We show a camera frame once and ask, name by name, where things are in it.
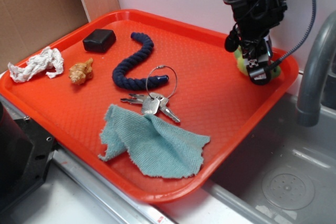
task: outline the metal ring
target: metal ring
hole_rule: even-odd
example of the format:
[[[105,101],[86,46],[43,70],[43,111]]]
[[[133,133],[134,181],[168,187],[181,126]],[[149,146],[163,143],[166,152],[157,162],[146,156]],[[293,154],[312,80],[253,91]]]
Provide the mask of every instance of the metal ring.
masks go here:
[[[175,79],[176,79],[175,88],[174,88],[173,92],[167,97],[168,99],[175,93],[176,88],[177,88],[177,74],[176,74],[175,70],[174,70],[173,68],[171,68],[171,67],[169,67],[169,66],[165,66],[165,65],[157,66],[156,68],[154,68],[154,69],[149,73],[149,75],[148,75],[148,77],[147,77],[147,79],[146,79],[146,91],[147,91],[148,95],[149,95],[152,99],[154,99],[154,97],[152,97],[152,96],[149,94],[149,90],[148,90],[148,79],[149,79],[149,77],[151,76],[151,74],[152,74],[156,69],[162,69],[162,68],[169,68],[169,69],[171,69],[171,70],[174,72],[174,74],[175,74]]]

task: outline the seashell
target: seashell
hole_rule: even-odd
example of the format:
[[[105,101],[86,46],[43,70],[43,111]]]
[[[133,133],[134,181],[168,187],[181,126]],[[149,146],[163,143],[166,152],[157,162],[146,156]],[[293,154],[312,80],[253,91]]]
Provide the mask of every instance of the seashell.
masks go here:
[[[90,58],[88,61],[82,63],[79,62],[73,65],[69,69],[69,78],[72,83],[81,85],[86,80],[92,78],[92,67],[91,64],[93,63],[93,59]]]

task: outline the plastic tray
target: plastic tray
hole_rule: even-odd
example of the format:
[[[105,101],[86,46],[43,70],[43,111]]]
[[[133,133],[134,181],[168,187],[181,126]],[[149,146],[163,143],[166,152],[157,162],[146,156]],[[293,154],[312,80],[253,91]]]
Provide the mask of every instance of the plastic tray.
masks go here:
[[[96,28],[112,29],[116,34],[117,41],[105,54],[83,48],[82,40]],[[181,123],[174,123],[162,113],[158,116],[185,130],[211,136],[203,149],[204,164],[196,176],[183,179],[144,176],[127,153],[108,162],[98,159],[98,154],[106,150],[99,134],[105,126],[104,115],[109,105],[117,104],[140,114],[139,105],[120,101],[130,91],[118,88],[111,79],[117,64],[141,48],[130,38],[133,31],[148,34],[155,46],[152,55],[129,72],[128,77],[147,77],[158,65],[172,67],[179,84],[169,106]],[[50,45],[58,48],[65,60],[62,75],[49,79],[42,72],[28,82],[15,83],[6,72],[0,79],[0,93],[129,196],[150,203],[172,201],[198,189],[209,178],[298,74],[296,61],[289,57],[281,64],[278,78],[265,86],[251,83],[238,71],[233,54],[223,48],[226,36],[138,10],[112,12]],[[275,58],[282,53],[275,50]],[[72,84],[68,69],[90,57],[93,79],[81,86]],[[24,67],[26,60],[17,65]],[[165,68],[155,74],[171,77],[170,84],[156,92],[171,93],[175,85],[173,72]]]

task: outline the white paper towel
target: white paper towel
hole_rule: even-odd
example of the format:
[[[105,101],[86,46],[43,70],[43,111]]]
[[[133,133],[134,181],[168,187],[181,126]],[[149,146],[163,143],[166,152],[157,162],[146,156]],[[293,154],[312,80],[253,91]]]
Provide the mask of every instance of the white paper towel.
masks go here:
[[[8,69],[15,82],[25,82],[29,81],[35,74],[51,68],[55,68],[56,72],[47,72],[46,75],[49,78],[54,78],[63,73],[63,62],[62,55],[57,48],[46,47],[39,55],[30,57],[25,68],[8,63]]]

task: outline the keys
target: keys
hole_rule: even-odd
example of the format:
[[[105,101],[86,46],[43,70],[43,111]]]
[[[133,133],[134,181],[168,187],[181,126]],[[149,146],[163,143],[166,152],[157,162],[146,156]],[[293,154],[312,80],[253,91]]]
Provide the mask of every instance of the keys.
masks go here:
[[[142,114],[152,114],[155,115],[157,113],[157,110],[160,106],[159,96],[157,94],[150,94],[144,95],[144,94],[130,94],[132,99],[129,98],[122,98],[120,99],[122,102],[129,102],[131,104],[141,104],[141,113]]]
[[[169,109],[167,108],[167,103],[169,99],[165,96],[158,93],[150,93],[149,95],[143,94],[130,94],[132,99],[122,98],[122,102],[129,102],[131,104],[141,104],[141,113],[142,114],[153,114],[155,115],[160,109],[162,113],[171,118],[173,121],[179,123],[181,120]]]
[[[155,115],[159,109],[160,101],[157,97],[148,96],[142,103],[141,113]]]
[[[167,108],[167,103],[169,102],[169,99],[167,97],[164,97],[161,94],[157,94],[157,93],[153,93],[156,97],[159,97],[160,100],[160,106],[159,109],[162,111],[163,114],[165,114],[166,116],[168,116],[169,118],[171,118],[174,122],[176,123],[180,123],[180,119],[169,109]]]

